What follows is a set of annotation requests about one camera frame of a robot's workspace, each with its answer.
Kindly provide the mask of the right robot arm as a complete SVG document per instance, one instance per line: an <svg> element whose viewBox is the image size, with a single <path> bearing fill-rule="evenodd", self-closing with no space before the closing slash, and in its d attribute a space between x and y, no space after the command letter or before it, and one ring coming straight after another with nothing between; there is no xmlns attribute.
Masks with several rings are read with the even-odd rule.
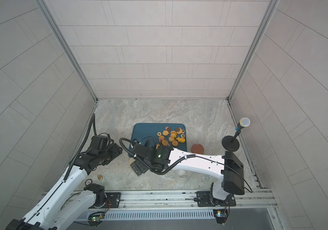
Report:
<svg viewBox="0 0 328 230"><path fill-rule="evenodd" d="M132 142L128 154L142 163L149 171L165 175L171 170L191 171L217 179L212 186L212 196L225 200L229 194L244 195L244 165L230 151L223 155L201 155L168 146L149 148Z"/></svg>

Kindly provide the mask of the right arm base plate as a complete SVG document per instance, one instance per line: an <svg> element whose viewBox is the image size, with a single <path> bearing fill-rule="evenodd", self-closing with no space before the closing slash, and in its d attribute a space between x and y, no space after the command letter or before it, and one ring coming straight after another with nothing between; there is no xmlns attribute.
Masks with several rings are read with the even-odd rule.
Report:
<svg viewBox="0 0 328 230"><path fill-rule="evenodd" d="M233 194L228 194L225 200L215 199L210 191L197 191L194 201L199 207L235 207Z"/></svg>

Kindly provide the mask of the clear cookie jar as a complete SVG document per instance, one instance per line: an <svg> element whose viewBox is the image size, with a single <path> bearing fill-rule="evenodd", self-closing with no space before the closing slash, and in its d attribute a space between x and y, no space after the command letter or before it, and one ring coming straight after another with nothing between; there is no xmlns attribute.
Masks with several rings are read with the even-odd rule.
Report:
<svg viewBox="0 0 328 230"><path fill-rule="evenodd" d="M187 180L189 178L187 171L184 171L184 170L175 170L175 175L180 180Z"/></svg>

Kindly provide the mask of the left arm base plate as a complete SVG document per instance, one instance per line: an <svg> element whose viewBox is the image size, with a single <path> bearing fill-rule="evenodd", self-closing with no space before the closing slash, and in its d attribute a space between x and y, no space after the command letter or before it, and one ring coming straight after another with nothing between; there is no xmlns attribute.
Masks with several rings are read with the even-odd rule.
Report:
<svg viewBox="0 0 328 230"><path fill-rule="evenodd" d="M104 194L104 198L101 195L94 194L96 198L95 203L89 207L89 209L108 209L108 208L118 208L121 199L120 192L108 192Z"/></svg>

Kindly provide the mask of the aluminium rail frame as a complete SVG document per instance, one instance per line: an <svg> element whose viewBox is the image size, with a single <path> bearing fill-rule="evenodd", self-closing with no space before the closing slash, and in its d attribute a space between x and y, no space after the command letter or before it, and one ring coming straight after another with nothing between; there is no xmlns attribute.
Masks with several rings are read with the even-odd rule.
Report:
<svg viewBox="0 0 328 230"><path fill-rule="evenodd" d="M229 212L238 209L266 208L276 225L274 209L277 202L269 189L256 189L244 195L234 195L235 207L199 207L194 201L195 190L144 190L144 191L107 191L120 192L118 208L87 209L75 221L87 222L95 212L104 212L104 221L111 220L180 220L180 219L215 219L214 209L227 209ZM68 206L80 193L72 192L64 204Z"/></svg>

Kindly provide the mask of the left circuit board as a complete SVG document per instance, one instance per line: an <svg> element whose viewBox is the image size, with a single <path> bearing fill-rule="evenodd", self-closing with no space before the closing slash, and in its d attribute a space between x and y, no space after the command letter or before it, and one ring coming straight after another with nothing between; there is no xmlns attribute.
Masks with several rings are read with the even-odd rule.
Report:
<svg viewBox="0 0 328 230"><path fill-rule="evenodd" d="M88 217L87 222L90 226L97 228L104 221L104 216L105 216L104 212L92 213Z"/></svg>

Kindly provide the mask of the swirl orange cookie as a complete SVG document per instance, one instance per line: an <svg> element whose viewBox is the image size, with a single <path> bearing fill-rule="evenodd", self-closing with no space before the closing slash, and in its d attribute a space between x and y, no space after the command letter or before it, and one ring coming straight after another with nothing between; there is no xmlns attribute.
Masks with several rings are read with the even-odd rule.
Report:
<svg viewBox="0 0 328 230"><path fill-rule="evenodd" d="M171 131L171 138L176 138L177 137L177 132L176 131Z"/></svg>

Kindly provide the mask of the right circuit board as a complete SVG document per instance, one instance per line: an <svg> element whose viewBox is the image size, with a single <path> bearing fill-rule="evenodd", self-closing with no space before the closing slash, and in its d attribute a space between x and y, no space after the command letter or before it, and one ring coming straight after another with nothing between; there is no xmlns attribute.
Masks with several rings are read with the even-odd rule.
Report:
<svg viewBox="0 0 328 230"><path fill-rule="evenodd" d="M225 224L229 217L229 210L227 209L214 209L213 215L217 224Z"/></svg>

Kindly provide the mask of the circuit board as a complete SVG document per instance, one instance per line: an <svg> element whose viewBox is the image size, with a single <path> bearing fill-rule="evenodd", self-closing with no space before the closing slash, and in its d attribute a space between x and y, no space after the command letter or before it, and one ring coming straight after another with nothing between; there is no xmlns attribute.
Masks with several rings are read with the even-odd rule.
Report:
<svg viewBox="0 0 328 230"><path fill-rule="evenodd" d="M104 221L104 216L105 216L104 212L92 213L88 217L87 222L90 226L97 228Z"/></svg>
<svg viewBox="0 0 328 230"><path fill-rule="evenodd" d="M229 217L229 210L227 209L214 209L213 215L217 224L225 224Z"/></svg>

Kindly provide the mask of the blue tray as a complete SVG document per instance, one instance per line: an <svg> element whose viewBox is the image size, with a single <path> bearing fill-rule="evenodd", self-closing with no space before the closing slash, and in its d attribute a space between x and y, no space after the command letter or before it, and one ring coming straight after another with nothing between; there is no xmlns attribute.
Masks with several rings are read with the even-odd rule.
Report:
<svg viewBox="0 0 328 230"><path fill-rule="evenodd" d="M131 140L137 140L139 144L144 145L146 140L150 141L149 147L156 147L159 142L158 132L163 132L166 128L170 128L169 134L165 136L165 139L168 141L170 148L178 149L178 151L183 152L184 154L191 154L187 151L187 143L179 143L178 146L174 146L170 141L169 137L171 131L176 131L177 128L181 128L183 131L186 131L186 127L183 124L177 123L137 123L132 132Z"/></svg>

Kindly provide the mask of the beige lid jar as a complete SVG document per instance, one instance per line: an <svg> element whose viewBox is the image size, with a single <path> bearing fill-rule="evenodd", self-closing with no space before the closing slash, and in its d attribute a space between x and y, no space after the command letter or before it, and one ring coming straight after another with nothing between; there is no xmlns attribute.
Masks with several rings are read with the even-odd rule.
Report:
<svg viewBox="0 0 328 230"><path fill-rule="evenodd" d="M135 159L134 158L130 158L129 159L129 165L131 165L132 163L134 163L135 162Z"/></svg>

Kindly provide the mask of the fish shaped orange cookie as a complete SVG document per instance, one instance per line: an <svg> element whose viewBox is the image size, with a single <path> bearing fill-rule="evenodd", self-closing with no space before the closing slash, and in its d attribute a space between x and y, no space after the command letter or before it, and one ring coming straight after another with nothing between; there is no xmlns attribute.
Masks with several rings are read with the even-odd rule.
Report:
<svg viewBox="0 0 328 230"><path fill-rule="evenodd" d="M185 138L176 138L176 140L180 143L185 143L185 141L186 141Z"/></svg>

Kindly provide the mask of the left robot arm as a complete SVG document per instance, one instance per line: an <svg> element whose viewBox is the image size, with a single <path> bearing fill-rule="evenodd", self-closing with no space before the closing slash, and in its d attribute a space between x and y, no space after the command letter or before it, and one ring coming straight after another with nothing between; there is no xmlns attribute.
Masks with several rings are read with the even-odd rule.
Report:
<svg viewBox="0 0 328 230"><path fill-rule="evenodd" d="M47 195L20 220L13 219L7 230L65 230L85 210L107 204L104 186L90 183L68 206L72 192L98 166L108 165L123 149L107 136L94 136L86 152L79 153Z"/></svg>

